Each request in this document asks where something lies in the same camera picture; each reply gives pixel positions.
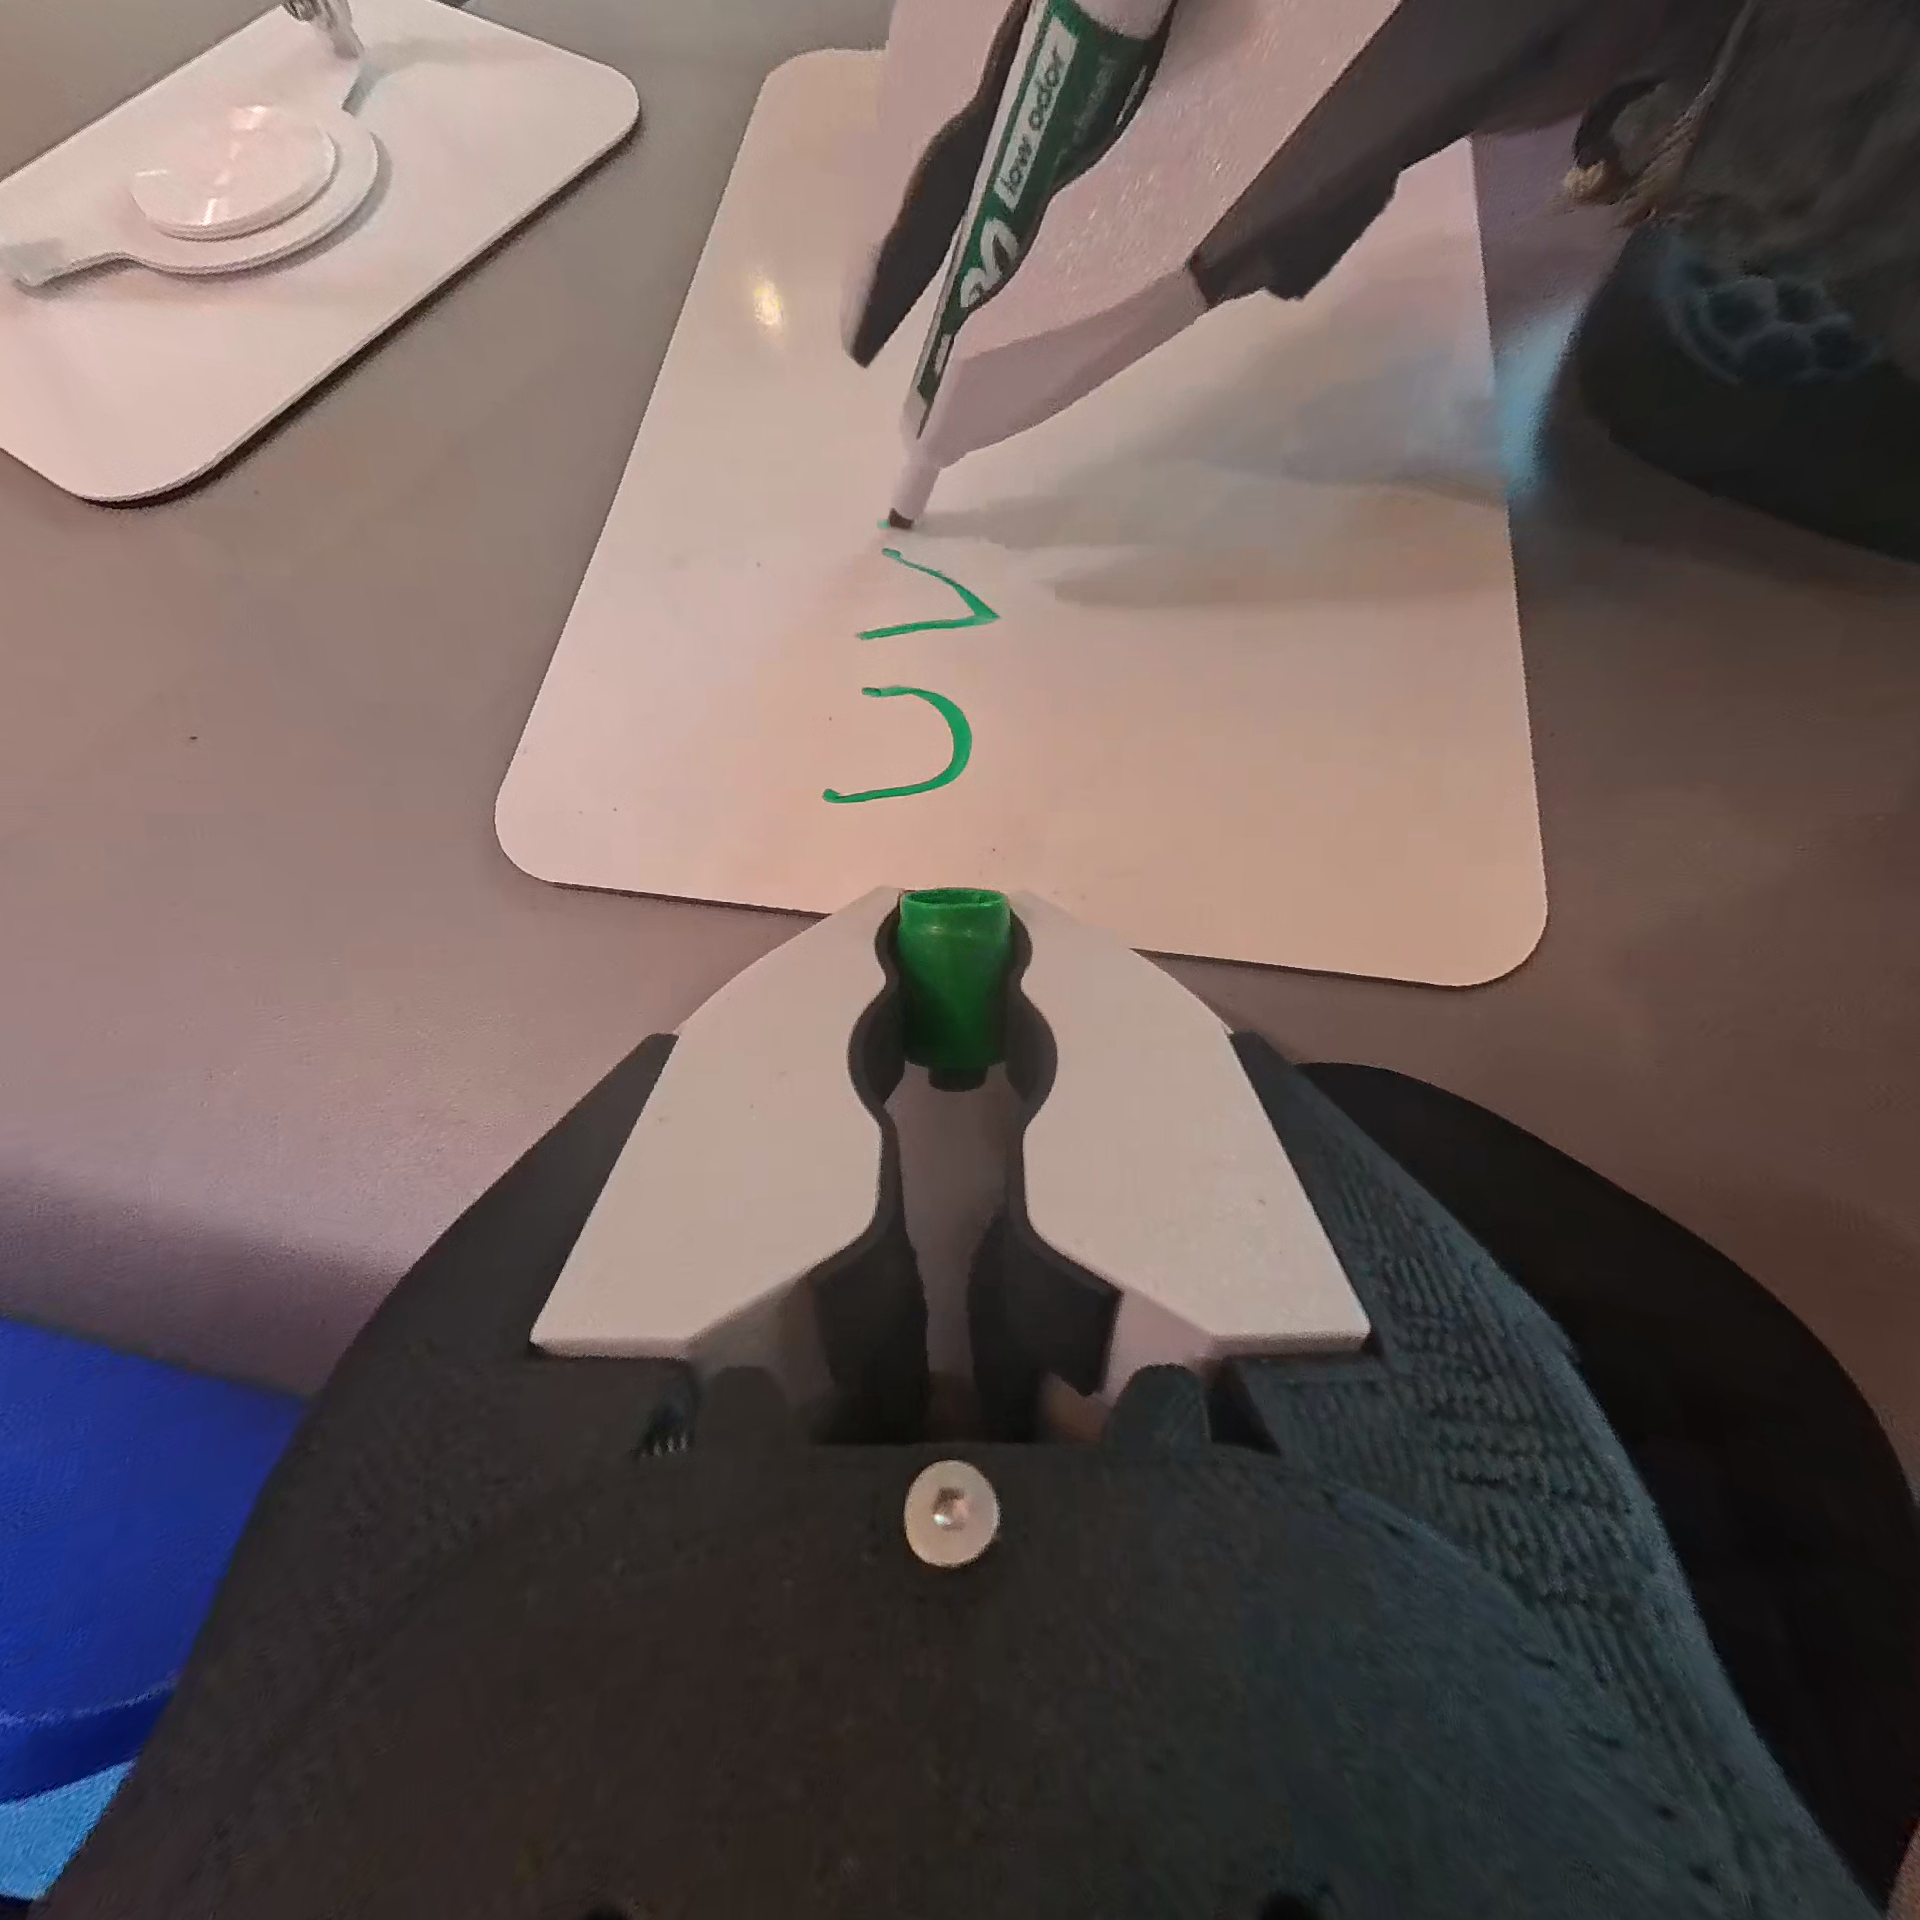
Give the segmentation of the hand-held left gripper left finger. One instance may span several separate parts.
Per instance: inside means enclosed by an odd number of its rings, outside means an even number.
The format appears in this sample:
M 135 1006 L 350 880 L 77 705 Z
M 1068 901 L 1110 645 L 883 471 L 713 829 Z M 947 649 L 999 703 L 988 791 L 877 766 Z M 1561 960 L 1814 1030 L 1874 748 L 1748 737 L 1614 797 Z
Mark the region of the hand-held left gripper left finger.
M 557 1358 L 773 1376 L 821 1431 L 921 1431 L 927 1297 L 891 1095 L 899 889 L 769 950 L 670 1038 L 533 1325 Z

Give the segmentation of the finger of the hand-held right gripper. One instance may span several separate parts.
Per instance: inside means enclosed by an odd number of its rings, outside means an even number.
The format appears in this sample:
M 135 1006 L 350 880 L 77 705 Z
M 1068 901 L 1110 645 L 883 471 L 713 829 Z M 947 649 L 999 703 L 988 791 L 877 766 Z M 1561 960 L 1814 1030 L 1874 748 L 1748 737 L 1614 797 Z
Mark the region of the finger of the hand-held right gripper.
M 933 448 L 1009 441 L 1223 304 L 1308 299 L 1571 7 L 1173 5 L 1124 129 L 963 326 Z
M 851 360 L 859 368 L 897 335 L 947 263 L 1026 13 L 1026 3 L 894 7 L 851 260 Z

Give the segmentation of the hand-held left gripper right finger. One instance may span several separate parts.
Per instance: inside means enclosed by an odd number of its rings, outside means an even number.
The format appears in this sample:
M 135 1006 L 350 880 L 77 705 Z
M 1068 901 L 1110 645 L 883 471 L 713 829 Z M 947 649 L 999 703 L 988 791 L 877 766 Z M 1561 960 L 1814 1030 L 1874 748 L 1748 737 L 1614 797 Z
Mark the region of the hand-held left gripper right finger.
M 1004 1068 L 1018 1132 L 970 1271 L 973 1392 L 1113 1407 L 1135 1374 L 1362 1355 L 1370 1312 L 1235 1033 L 1135 948 L 1012 895 Z

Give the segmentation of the green whiteboard marker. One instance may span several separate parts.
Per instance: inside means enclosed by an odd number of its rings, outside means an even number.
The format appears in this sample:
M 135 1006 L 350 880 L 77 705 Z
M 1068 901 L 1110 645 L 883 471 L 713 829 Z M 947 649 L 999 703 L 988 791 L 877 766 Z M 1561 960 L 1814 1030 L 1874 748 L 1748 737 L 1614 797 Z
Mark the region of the green whiteboard marker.
M 923 515 L 955 452 L 931 421 L 963 326 L 1018 273 L 1046 206 L 1124 129 L 1162 61 L 1173 5 L 1012 5 L 973 100 L 933 136 L 908 200 L 953 209 L 940 294 L 902 403 L 905 459 L 887 526 Z

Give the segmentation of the green marker cap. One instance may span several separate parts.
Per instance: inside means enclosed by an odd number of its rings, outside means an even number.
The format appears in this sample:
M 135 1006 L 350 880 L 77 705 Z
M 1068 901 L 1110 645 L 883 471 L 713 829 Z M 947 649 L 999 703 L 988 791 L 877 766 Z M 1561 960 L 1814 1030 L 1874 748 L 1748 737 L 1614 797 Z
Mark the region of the green marker cap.
M 900 893 L 894 952 L 905 1061 L 941 1093 L 983 1087 L 1004 1057 L 1015 963 L 1009 895 L 980 887 Z

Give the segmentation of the white whiteboard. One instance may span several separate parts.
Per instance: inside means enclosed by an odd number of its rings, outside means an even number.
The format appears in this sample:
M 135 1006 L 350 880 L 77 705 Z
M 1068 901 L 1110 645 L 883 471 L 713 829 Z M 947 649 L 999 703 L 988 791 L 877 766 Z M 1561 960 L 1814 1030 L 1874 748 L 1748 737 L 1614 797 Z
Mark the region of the white whiteboard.
M 837 342 L 877 52 L 769 73 L 513 766 L 582 889 L 1039 893 L 1157 950 L 1471 987 L 1546 931 L 1475 156 L 884 526 L 931 299 Z

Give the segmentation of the blue plastic bin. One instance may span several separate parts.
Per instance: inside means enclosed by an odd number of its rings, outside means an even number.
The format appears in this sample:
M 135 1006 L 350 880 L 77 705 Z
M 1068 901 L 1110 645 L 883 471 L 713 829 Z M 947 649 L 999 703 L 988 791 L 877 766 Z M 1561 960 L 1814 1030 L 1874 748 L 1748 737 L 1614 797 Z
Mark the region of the blue plastic bin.
M 7 1317 L 3 1797 L 131 1761 L 303 1401 Z

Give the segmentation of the person's right forearm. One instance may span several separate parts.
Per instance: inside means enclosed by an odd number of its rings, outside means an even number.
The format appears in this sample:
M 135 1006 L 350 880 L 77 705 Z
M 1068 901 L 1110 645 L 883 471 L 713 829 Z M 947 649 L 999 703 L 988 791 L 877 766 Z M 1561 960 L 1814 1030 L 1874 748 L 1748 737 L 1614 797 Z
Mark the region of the person's right forearm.
M 1915 273 L 1915 3 L 1573 5 L 1477 129 L 1575 110 L 1575 191 L 1631 224 L 1742 265 Z

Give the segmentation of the white table sign stand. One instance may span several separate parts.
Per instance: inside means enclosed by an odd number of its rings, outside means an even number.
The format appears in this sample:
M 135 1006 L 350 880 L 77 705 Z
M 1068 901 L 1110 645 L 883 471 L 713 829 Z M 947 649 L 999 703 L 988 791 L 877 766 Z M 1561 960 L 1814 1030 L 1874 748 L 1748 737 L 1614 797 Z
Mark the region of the white table sign stand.
M 638 123 L 451 5 L 275 5 L 5 176 L 5 452 L 95 504 L 199 481 Z

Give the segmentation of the dark rounded object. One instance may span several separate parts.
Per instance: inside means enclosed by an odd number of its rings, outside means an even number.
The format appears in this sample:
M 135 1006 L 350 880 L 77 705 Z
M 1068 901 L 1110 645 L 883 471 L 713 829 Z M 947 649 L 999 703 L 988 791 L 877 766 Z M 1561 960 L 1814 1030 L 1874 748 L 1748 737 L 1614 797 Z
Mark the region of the dark rounded object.
M 1917 1528 L 1812 1329 L 1571 1153 L 1404 1072 L 1308 1078 L 1566 1333 L 1747 1716 L 1884 1908 L 1917 1819 Z

